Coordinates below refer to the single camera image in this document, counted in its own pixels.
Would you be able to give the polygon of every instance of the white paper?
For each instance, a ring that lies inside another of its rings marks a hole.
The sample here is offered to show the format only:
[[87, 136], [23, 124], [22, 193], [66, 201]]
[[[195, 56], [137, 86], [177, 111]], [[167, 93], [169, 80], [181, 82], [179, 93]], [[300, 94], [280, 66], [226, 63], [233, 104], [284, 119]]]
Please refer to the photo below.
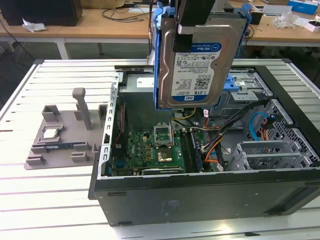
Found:
[[304, 18], [304, 17], [298, 17], [297, 20], [293, 22], [294, 25], [303, 27], [307, 22], [309, 22], [310, 19]]
[[28, 22], [24, 18], [22, 18], [22, 21], [23, 21], [22, 27], [32, 33], [34, 33], [35, 31], [43, 31], [47, 29], [43, 23]]

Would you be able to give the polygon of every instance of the wire bundle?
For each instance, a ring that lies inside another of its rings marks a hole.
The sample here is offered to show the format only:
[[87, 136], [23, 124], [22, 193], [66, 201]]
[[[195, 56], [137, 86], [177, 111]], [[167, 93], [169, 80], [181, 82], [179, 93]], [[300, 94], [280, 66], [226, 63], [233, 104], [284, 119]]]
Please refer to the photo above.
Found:
[[225, 134], [225, 132], [237, 121], [241, 120], [246, 114], [247, 112], [257, 106], [261, 106], [261, 105], [266, 105], [270, 100], [269, 99], [263, 99], [260, 101], [255, 101], [252, 102], [248, 105], [246, 105], [245, 107], [243, 107], [242, 109], [240, 109], [239, 111], [237, 111], [235, 114], [233, 114], [231, 117], [229, 117], [224, 124], [220, 127], [220, 129], [218, 130], [218, 132], [216, 133], [216, 138], [208, 143], [204, 149], [203, 152], [207, 153], [206, 157], [205, 157], [205, 162], [208, 161], [209, 156], [211, 154], [211, 152], [215, 149], [215, 153], [216, 153], [216, 157], [217, 157], [217, 161], [221, 164], [222, 167], [225, 166], [225, 161], [222, 157], [222, 151], [221, 151], [221, 144], [220, 142], [223, 139], [223, 136]]
[[123, 129], [124, 129], [124, 106], [122, 105], [121, 106], [121, 129], [120, 129], [120, 132], [118, 134], [118, 137], [116, 138], [116, 140], [114, 141], [114, 146], [117, 144], [122, 132], [123, 132]]

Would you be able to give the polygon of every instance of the metal rail table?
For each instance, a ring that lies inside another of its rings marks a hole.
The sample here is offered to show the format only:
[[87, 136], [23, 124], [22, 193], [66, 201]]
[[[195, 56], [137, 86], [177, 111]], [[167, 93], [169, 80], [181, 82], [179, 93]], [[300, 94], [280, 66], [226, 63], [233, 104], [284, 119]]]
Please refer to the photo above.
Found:
[[[234, 63], [267, 66], [320, 129], [319, 90], [293, 64], [280, 59]], [[45, 104], [75, 110], [72, 90], [84, 87], [88, 108], [97, 109], [108, 102], [114, 65], [144, 64], [144, 59], [45, 60], [31, 67], [0, 111], [0, 239], [241, 239], [249, 233], [257, 234], [251, 240], [320, 238], [320, 197], [289, 216], [112, 228], [98, 201], [87, 198], [92, 166], [24, 169]]]

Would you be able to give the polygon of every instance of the red wire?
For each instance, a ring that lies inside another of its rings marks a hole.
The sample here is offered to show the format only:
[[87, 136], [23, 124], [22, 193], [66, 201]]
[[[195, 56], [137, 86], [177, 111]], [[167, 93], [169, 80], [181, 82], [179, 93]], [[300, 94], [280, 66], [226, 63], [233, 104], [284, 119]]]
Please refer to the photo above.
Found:
[[118, 142], [118, 140], [119, 140], [119, 138], [120, 138], [120, 136], [121, 136], [121, 133], [122, 133], [122, 131], [123, 131], [123, 128], [124, 128], [124, 106], [122, 105], [122, 106], [121, 106], [121, 129], [120, 129], [119, 135], [118, 135], [118, 137], [116, 138], [116, 140], [115, 140], [115, 142], [114, 142], [113, 145], [116, 145], [116, 144], [117, 144], [117, 142]]

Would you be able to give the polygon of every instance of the computer tower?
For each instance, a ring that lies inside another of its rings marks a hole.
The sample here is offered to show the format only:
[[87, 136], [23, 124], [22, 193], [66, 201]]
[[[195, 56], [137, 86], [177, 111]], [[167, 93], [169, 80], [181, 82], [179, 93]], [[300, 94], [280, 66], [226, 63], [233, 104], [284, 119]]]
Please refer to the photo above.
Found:
[[44, 25], [75, 26], [82, 15], [80, 0], [0, 0], [0, 9], [10, 26], [23, 24], [23, 19]]

